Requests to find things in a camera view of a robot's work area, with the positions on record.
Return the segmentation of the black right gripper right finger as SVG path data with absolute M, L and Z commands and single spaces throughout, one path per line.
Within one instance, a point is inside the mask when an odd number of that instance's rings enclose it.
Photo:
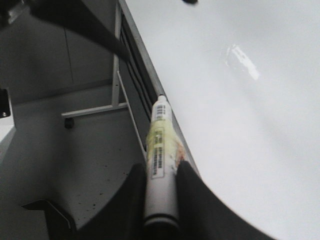
M 176 175 L 183 240 L 271 240 L 228 208 L 201 180 L 189 162 Z

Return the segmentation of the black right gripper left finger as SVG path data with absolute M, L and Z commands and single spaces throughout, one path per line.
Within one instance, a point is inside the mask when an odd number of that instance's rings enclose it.
M 139 240 L 143 228 L 146 172 L 134 164 L 111 200 L 79 230 L 81 240 Z

